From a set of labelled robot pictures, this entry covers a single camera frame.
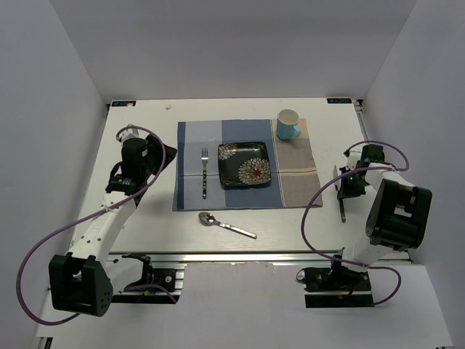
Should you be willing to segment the metal spoon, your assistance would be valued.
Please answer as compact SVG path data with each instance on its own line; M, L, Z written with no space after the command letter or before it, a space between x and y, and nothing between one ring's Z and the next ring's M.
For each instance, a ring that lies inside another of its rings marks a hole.
M257 235L255 233L248 232L247 230L235 227L234 225L218 221L212 214L208 212L200 212L198 214L198 219L200 220L201 224L204 226L218 226L227 230L231 230L235 233L239 233L243 236L247 236L252 239L257 239Z

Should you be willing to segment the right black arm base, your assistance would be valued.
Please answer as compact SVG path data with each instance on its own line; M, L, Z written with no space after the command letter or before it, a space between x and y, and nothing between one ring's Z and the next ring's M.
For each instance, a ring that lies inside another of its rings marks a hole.
M296 281L304 285L306 308L370 308L374 306L367 272L335 263L330 268L303 268Z

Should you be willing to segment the blue beige checked placemat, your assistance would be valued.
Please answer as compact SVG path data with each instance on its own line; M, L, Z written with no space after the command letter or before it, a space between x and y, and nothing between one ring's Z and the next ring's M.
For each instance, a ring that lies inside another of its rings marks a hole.
M306 119L295 140L276 135L271 119L181 121L177 128L177 178L174 211L281 209L307 205L320 188ZM223 143L264 142L272 180L266 186L223 188L219 181L217 148ZM207 199L202 195L201 149L208 148Z

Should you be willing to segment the metal fork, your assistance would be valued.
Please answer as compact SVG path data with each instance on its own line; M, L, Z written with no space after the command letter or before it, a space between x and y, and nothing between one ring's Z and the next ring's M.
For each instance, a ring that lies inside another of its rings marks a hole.
M202 195L203 199L207 199L207 166L209 162L209 154L207 147L203 147L201 149L201 162L203 166Z

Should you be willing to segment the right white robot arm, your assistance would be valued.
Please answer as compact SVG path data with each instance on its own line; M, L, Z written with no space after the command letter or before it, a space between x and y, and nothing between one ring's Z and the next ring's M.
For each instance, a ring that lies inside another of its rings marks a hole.
M345 150L347 163L335 167L333 174L341 220L345 221L344 200L365 195L370 186L376 191L365 224L365 235L352 246L344 247L328 271L329 284L346 289L355 275L392 251L404 252L418 248L426 230L432 192L405 180L400 170L385 161L380 142L361 142L362 149Z

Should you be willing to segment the dark floral rectangular plate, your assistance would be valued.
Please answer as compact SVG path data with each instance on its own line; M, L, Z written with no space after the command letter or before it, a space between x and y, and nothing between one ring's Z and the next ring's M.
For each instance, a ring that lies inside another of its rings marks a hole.
M217 158L219 181L223 188L266 186L272 180L264 142L220 144Z

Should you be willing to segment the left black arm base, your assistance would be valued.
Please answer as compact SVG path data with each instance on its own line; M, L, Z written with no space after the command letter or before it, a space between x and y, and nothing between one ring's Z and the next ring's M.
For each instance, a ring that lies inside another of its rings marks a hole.
M185 266L128 253L110 257L106 271L113 283L113 303L174 304L181 295Z

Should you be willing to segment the metal table knife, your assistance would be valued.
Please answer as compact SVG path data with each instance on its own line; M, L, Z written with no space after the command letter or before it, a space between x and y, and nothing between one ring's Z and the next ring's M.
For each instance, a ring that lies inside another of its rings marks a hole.
M338 176L339 176L339 170L338 170L337 166L334 166L333 167L333 177L336 178ZM336 199L337 199L338 204L339 204L340 218L341 218L341 221L343 223L345 223L346 222L346 215L345 215L345 209L344 209L344 202L343 202L343 199L339 197L339 190L340 190L340 187L341 187L340 181L337 180L334 183L334 186L335 186L335 189L336 189Z

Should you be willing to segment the light blue mug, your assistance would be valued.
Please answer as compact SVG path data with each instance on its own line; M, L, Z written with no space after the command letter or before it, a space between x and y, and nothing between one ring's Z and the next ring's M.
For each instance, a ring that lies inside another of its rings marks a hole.
M276 133L281 140L295 140L300 137L299 114L291 109L282 110L277 117Z

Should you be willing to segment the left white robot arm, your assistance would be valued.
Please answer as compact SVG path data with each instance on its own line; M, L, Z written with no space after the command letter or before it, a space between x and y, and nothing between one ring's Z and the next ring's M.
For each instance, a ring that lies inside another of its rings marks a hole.
M175 159L177 149L138 129L117 135L121 160L110 171L102 213L64 255L49 263L52 305L56 310L101 317L115 294L127 287L149 288L155 281L151 259L127 253L108 262L110 250L124 224L135 212L149 183Z

